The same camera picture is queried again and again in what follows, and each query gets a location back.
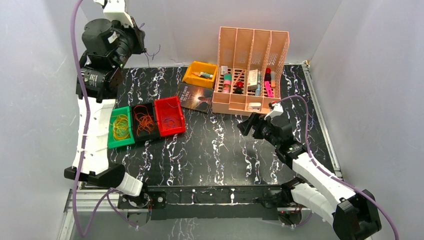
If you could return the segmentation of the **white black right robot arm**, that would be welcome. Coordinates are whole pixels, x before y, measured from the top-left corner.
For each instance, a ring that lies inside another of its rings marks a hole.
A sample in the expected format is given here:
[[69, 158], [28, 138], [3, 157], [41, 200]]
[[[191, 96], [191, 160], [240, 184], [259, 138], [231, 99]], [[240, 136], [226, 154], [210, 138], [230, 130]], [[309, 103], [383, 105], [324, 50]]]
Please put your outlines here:
[[357, 193], [336, 181], [336, 176], [295, 139], [287, 118], [254, 112], [237, 128], [243, 136], [253, 130], [254, 139], [268, 141], [278, 159], [300, 175], [281, 186], [280, 196], [286, 206], [310, 208], [341, 240], [365, 240], [382, 229], [373, 194], [366, 189]]

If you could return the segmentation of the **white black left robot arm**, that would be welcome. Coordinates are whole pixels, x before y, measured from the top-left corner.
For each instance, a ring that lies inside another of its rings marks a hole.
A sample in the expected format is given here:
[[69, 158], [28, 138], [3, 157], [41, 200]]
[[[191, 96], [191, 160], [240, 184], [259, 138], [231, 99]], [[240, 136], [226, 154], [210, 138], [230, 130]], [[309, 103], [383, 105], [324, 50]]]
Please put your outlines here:
[[77, 62], [79, 129], [76, 155], [64, 177], [96, 187], [112, 188], [130, 196], [137, 208], [149, 203], [144, 184], [126, 172], [123, 164], [108, 159], [110, 120], [123, 82], [123, 67], [132, 55], [146, 52], [145, 32], [135, 22], [98, 18], [84, 26], [85, 51]]

